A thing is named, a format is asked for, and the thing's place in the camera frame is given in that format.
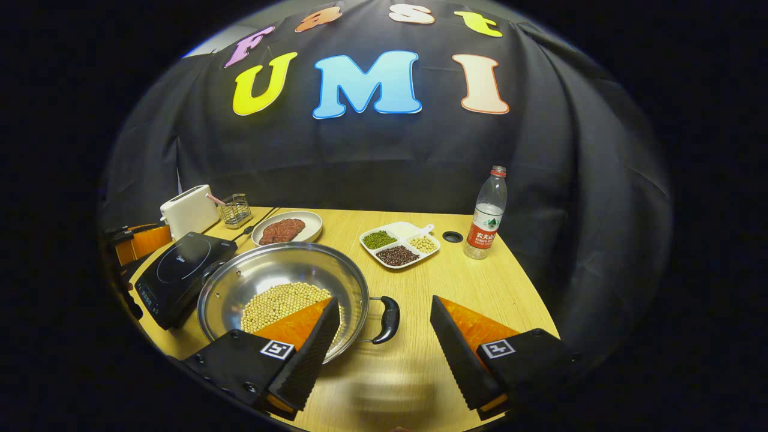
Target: plastic water bottle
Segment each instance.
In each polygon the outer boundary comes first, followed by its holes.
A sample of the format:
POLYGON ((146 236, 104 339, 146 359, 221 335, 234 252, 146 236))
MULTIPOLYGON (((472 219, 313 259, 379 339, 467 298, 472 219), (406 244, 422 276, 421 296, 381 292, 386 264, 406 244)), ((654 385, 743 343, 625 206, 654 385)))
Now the plastic water bottle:
POLYGON ((488 249, 491 248, 498 225, 502 222, 502 215, 507 207, 505 177, 507 177, 507 168, 493 165, 491 177, 480 189, 475 204, 475 215, 472 217, 472 225, 469 226, 467 241, 464 243, 464 254, 475 260, 488 256, 488 249))

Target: metal utensil holder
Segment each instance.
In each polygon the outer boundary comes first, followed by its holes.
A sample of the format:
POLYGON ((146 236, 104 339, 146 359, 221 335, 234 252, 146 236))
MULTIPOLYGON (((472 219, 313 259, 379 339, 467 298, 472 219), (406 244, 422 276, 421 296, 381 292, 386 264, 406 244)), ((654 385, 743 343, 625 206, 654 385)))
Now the metal utensil holder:
POLYGON ((253 219, 245 194, 232 194, 223 201, 226 206, 219 206, 219 216, 225 227, 236 230, 253 219))

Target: colorful foam letter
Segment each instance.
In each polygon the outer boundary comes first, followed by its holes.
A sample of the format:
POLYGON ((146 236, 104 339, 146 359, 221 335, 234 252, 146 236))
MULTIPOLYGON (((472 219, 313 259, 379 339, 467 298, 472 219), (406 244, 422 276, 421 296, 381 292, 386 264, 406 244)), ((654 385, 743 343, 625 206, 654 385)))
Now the colorful foam letter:
POLYGON ((341 8, 339 6, 333 6, 332 8, 325 8, 322 11, 313 13, 312 15, 301 20, 301 24, 296 27, 296 33, 306 32, 316 25, 326 24, 334 19, 340 17, 342 14, 339 12, 341 8))
POLYGON ((265 28, 261 32, 258 32, 255 35, 248 36, 247 38, 238 42, 237 47, 235 48, 235 52, 232 53, 232 58, 230 58, 230 60, 224 65, 224 67, 229 68, 231 65, 234 65, 235 63, 247 57, 248 50, 255 48, 256 45, 258 45, 259 42, 261 42, 261 39, 264 37, 264 35, 268 35, 274 29, 275 27, 272 25, 270 27, 265 28))
POLYGON ((389 17, 398 22, 414 22, 416 24, 432 24, 435 17, 430 15, 432 11, 419 5, 392 5, 389 6, 389 17))
POLYGON ((270 85, 261 96, 253 97, 251 95, 251 92, 253 91, 253 80, 256 79, 256 74, 261 70, 261 65, 254 66, 238 75, 237 78, 235 78, 237 87, 235 87, 235 96, 232 100, 232 109, 235 111, 235 114, 253 114, 254 112, 261 111, 270 106, 283 90, 283 86, 286 82, 286 75, 288 73, 288 63, 290 63, 296 56, 297 53, 289 52, 280 57, 275 57, 270 61, 270 66, 272 66, 270 85))
POLYGON ((460 17, 463 17, 464 24, 466 24, 467 27, 471 28, 477 33, 493 36, 494 38, 500 38, 503 36, 501 32, 498 32, 496 30, 491 30, 490 28, 488 28, 488 24, 496 25, 496 23, 491 21, 490 19, 483 18, 483 16, 480 14, 476 14, 474 12, 453 12, 453 13, 460 17))
POLYGON ((320 82, 320 105, 312 111, 318 119, 334 118, 344 114, 346 107, 339 103, 339 91, 357 112, 365 111, 377 87, 381 97, 373 109, 384 114, 414 114, 422 110, 422 103, 413 94, 413 62, 419 55, 410 51, 387 51, 379 56, 368 72, 346 55, 324 58, 315 63, 323 73, 320 82))
POLYGON ((509 112, 509 105, 502 101, 493 75, 493 68, 498 66, 498 61, 470 54, 457 54, 451 58, 464 68, 464 76, 467 78, 467 97, 462 99, 462 107, 486 114, 509 112))

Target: pink straw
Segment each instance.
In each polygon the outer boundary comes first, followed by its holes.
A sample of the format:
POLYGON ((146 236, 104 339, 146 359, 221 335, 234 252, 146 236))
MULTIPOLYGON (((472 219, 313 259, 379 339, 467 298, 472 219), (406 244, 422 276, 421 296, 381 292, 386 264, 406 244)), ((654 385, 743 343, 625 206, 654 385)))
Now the pink straw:
POLYGON ((227 206, 227 204, 225 204, 224 201, 221 201, 219 198, 216 198, 211 194, 205 194, 205 198, 210 199, 211 201, 215 202, 218 205, 223 205, 224 207, 227 206))

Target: stainless steel wok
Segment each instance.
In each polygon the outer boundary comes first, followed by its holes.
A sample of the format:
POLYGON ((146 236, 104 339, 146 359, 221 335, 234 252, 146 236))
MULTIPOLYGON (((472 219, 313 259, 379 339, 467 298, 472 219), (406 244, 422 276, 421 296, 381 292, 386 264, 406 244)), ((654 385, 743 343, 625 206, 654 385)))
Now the stainless steel wok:
MULTIPOLYGON (((327 289, 343 308, 339 336, 324 364, 351 345, 368 315, 368 285, 357 265, 336 249, 291 241, 255 248, 209 267, 197 300, 197 319, 209 341, 240 328, 245 305, 256 294, 279 284, 306 282, 327 289)), ((372 340, 381 344, 397 332, 400 310, 389 297, 371 297, 385 304, 382 331, 372 340)))

